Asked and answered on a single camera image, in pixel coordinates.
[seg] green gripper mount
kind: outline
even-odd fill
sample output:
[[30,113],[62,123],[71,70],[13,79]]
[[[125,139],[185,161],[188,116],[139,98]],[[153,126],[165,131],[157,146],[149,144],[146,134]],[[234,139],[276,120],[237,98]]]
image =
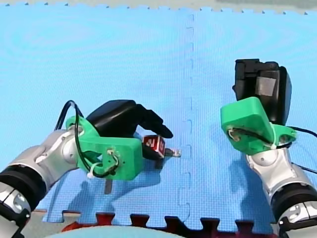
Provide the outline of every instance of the green gripper mount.
[[[71,117],[66,121],[66,128],[75,124],[75,118]],[[83,134],[79,135],[79,144],[82,152],[89,157],[86,160],[89,167],[94,163],[94,171],[97,174],[103,174],[109,167],[115,164],[115,161],[108,151],[113,151],[119,160],[119,166],[114,175],[108,175],[106,179],[112,180],[132,180],[143,169],[142,142],[136,138],[117,138],[100,137],[96,129],[89,121],[80,117],[79,126],[83,128]],[[83,162],[78,158],[77,166],[86,172]]]
[[221,128],[227,135],[232,146],[247,155],[254,155],[259,152],[270,150],[270,146],[262,140],[245,134],[235,132],[234,138],[229,136],[229,131],[239,128],[256,133],[271,144],[278,146],[295,141],[296,131],[292,128],[271,124],[266,116],[260,100],[256,97],[249,97],[228,105],[220,110]]

